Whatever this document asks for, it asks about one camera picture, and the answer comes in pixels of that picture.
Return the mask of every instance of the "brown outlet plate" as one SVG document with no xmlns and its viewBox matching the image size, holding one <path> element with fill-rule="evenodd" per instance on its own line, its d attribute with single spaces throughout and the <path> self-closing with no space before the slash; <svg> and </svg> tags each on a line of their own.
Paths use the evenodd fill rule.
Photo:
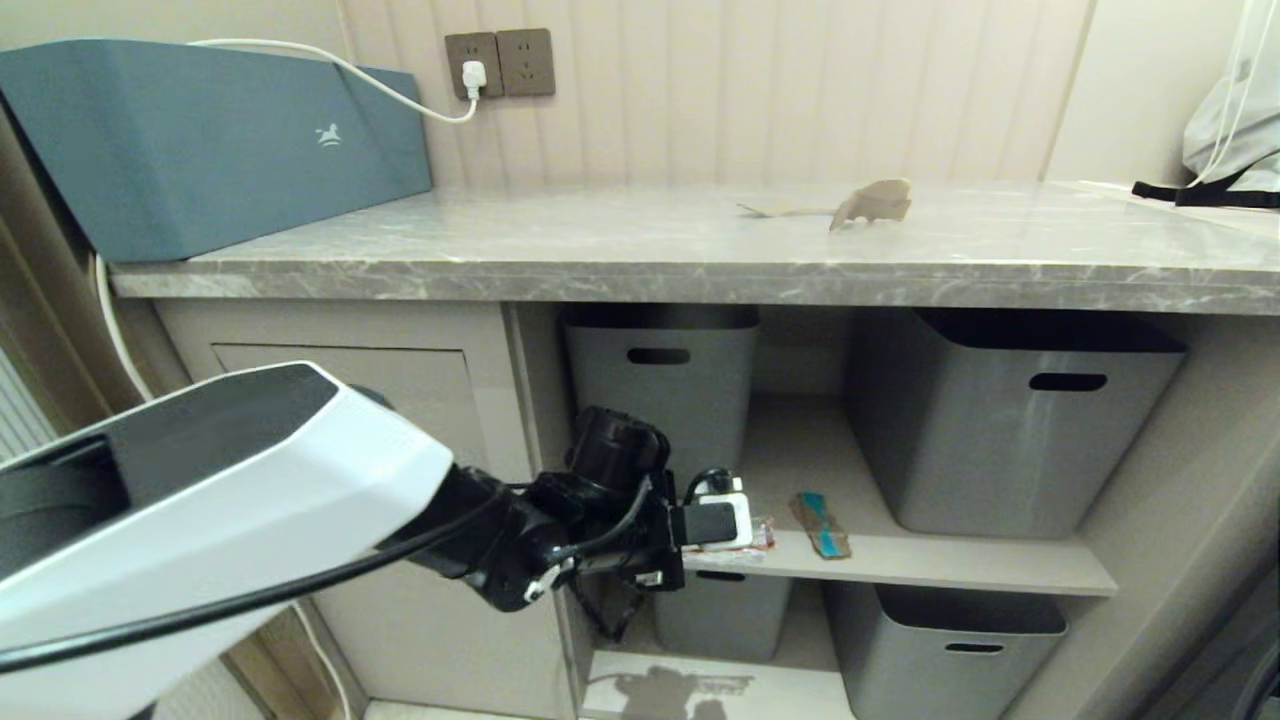
<svg viewBox="0 0 1280 720">
<path fill-rule="evenodd" d="M 504 29 L 498 33 L 498 55 L 507 95 L 556 95 L 552 31 Z"/>
<path fill-rule="evenodd" d="M 445 35 L 444 51 L 449 56 L 449 77 L 453 79 L 453 94 L 467 99 L 467 88 L 462 85 L 462 63 L 480 60 L 484 63 L 488 85 L 480 88 L 480 97 L 502 97 L 506 92 L 502 83 L 502 61 L 498 58 L 498 40 L 492 32 L 467 32 Z"/>
</svg>

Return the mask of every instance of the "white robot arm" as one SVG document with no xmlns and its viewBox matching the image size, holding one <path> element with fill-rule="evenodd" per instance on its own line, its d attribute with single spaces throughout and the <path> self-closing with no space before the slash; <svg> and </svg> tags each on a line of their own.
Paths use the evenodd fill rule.
<svg viewBox="0 0 1280 720">
<path fill-rule="evenodd" d="M 515 611 L 579 573 L 678 589 L 682 546 L 750 541 L 745 503 L 678 505 L 657 429 L 590 409 L 577 436 L 568 471 L 506 486 L 296 363 L 3 465 L 0 717 L 141 716 L 283 603 L 401 559 Z"/>
</svg>

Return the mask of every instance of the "bin handle hole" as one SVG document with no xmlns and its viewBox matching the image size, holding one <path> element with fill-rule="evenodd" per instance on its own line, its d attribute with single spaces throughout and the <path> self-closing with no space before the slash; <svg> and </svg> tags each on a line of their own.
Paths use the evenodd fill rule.
<svg viewBox="0 0 1280 720">
<path fill-rule="evenodd" d="M 947 652 L 963 652 L 968 655 L 996 655 L 1005 651 L 1002 644 L 986 643 L 948 643 Z"/>
<path fill-rule="evenodd" d="M 678 347 L 632 347 L 627 360 L 636 365 L 687 365 L 690 354 Z"/>
<path fill-rule="evenodd" d="M 1101 373 L 1039 373 L 1027 384 L 1048 392 L 1093 392 L 1107 384 L 1107 377 Z"/>
<path fill-rule="evenodd" d="M 746 582 L 746 575 L 741 573 L 719 573 L 717 570 L 699 570 L 698 577 L 705 580 L 724 580 L 727 583 Z"/>
</svg>

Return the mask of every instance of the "gray box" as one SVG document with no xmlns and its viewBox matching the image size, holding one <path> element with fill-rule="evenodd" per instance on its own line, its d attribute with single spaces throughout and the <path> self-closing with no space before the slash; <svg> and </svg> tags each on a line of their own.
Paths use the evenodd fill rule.
<svg viewBox="0 0 1280 720">
<path fill-rule="evenodd" d="M 1187 352 L 1115 313 L 877 309 L 855 320 L 854 433 L 910 530 L 1061 538 Z"/>
<path fill-rule="evenodd" d="M 698 570 L 654 593 L 658 642 L 672 652 L 768 662 L 778 650 L 791 578 Z"/>
<path fill-rule="evenodd" d="M 413 76 L 366 70 L 417 97 Z M 68 40 L 0 53 L 0 104 L 111 263 L 180 260 L 431 188 L 422 118 L 329 61 Z"/>
<path fill-rule="evenodd" d="M 742 454 L 759 313 L 751 306 L 580 305 L 564 316 L 579 409 L 657 425 L 680 489 Z"/>
<path fill-rule="evenodd" d="M 995 720 L 1066 634 L 1042 596 L 823 583 L 858 720 Z"/>
</svg>

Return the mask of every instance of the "gray storage bin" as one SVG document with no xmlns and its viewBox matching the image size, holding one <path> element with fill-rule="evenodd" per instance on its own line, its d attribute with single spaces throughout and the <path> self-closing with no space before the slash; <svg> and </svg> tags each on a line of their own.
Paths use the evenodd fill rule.
<svg viewBox="0 0 1280 720">
<path fill-rule="evenodd" d="M 1187 352 L 1133 316 L 860 314 L 854 433 L 910 530 L 1061 538 L 1088 511 Z"/>
<path fill-rule="evenodd" d="M 823 583 L 858 720 L 996 720 L 1062 635 L 1042 596 Z"/>
<path fill-rule="evenodd" d="M 658 642 L 672 652 L 768 662 L 778 650 L 791 578 L 698 570 L 654 593 Z"/>
<path fill-rule="evenodd" d="M 564 338 L 579 410 L 600 405 L 671 441 L 677 486 L 737 466 L 759 314 L 751 306 L 579 305 Z"/>
</svg>

